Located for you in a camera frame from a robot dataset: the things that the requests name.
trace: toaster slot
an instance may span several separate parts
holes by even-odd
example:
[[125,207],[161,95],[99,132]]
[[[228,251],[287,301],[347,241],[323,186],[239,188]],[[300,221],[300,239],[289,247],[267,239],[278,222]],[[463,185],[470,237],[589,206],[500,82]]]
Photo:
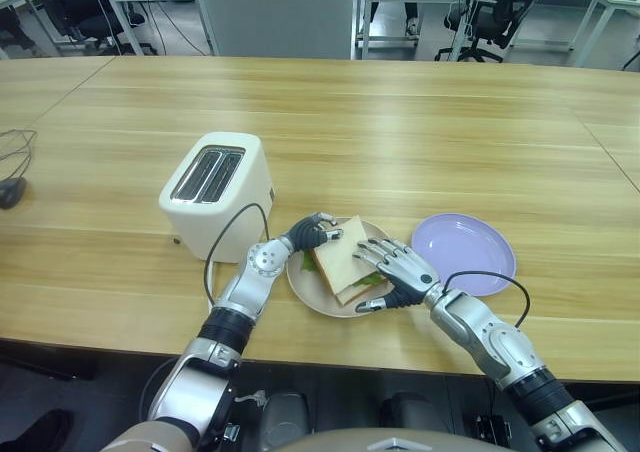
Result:
[[244,149],[203,148],[171,193],[171,200],[192,203],[217,202],[237,170]]
[[212,203],[217,202],[220,199],[220,196],[227,188],[227,185],[231,182],[231,178],[236,172],[238,164],[240,164],[240,159],[242,159],[242,154],[238,152],[230,153],[222,159],[222,163],[220,164],[215,177],[213,177],[207,189],[202,194],[200,202]]

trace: purple plate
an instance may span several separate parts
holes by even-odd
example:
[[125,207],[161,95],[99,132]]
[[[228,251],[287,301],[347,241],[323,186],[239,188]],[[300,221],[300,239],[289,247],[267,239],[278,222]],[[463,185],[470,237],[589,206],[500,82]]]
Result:
[[[486,222],[462,214],[438,214],[423,220],[411,237],[411,248],[429,262],[444,284],[454,272],[485,270],[516,275],[516,256],[509,242]],[[487,275],[463,275],[449,287],[469,295],[491,295],[509,283]]]

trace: bread slice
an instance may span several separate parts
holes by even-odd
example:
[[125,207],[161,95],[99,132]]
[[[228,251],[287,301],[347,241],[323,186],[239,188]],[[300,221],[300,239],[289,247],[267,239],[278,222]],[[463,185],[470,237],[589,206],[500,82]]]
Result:
[[331,240],[312,250],[314,262],[324,282],[336,299],[345,305],[367,290],[382,283],[384,278],[377,275],[376,269],[353,257],[358,250],[358,242],[367,240],[360,217],[355,216],[338,225],[344,231],[340,240]]

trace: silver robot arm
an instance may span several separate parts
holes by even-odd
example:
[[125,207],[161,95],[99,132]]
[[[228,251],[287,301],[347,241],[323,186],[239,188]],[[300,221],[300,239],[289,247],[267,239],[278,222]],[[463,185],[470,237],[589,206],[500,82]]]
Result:
[[445,291],[436,271],[397,240],[361,242],[355,257],[395,285],[384,297],[362,302],[367,312],[426,303],[433,321],[495,381],[527,421],[542,450],[624,451],[591,411],[549,372],[531,342],[482,301]]
[[231,385],[274,280],[294,252],[342,236],[325,230],[335,219],[312,214],[276,239],[251,247],[220,299],[213,305],[198,337],[178,359],[156,394],[148,420],[111,442],[103,451],[187,452],[223,437],[235,391]]

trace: white toaster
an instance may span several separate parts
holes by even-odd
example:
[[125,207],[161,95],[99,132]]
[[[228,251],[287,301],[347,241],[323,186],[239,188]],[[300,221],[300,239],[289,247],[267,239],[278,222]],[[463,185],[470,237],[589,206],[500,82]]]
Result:
[[[206,259],[229,220],[256,202],[268,217],[273,183],[262,143],[255,135],[212,132],[182,160],[160,194],[160,208],[189,250]],[[215,262],[237,263],[260,240],[264,223],[250,207],[225,232],[213,254]]]

